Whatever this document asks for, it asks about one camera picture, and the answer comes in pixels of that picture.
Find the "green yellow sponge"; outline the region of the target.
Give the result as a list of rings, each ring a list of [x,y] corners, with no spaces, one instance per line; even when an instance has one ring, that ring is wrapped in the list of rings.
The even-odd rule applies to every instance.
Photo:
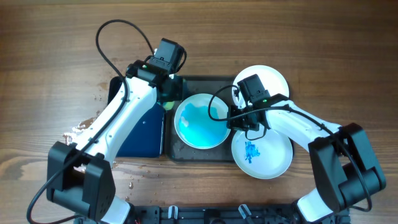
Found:
[[[175,102],[171,101],[171,102],[165,102],[162,104],[164,110],[169,111],[174,107]]]

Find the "white plate blue stain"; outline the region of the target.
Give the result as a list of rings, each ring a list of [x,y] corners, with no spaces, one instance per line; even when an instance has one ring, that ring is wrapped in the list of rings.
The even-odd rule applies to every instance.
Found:
[[[226,122],[228,106],[218,97],[200,93],[182,101],[175,111],[174,126],[178,137],[195,149],[211,149],[230,134]]]

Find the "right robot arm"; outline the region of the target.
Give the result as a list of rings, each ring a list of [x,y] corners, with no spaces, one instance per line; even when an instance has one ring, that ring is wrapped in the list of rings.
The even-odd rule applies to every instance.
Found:
[[[244,107],[231,105],[227,126],[237,132],[235,163],[257,179],[282,175],[292,163],[296,142],[310,156],[315,189],[298,199],[305,223],[317,223],[385,189],[386,178],[364,129],[356,123],[329,123],[300,109],[284,95],[261,98]]]

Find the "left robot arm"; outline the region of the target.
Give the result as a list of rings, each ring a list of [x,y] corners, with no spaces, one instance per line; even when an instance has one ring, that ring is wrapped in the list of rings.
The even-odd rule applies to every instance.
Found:
[[[141,60],[128,66],[121,81],[118,93],[92,125],[70,144],[56,142],[48,154],[47,200],[94,222],[134,221],[133,205],[116,196],[111,164],[155,104],[182,99],[182,77]]]

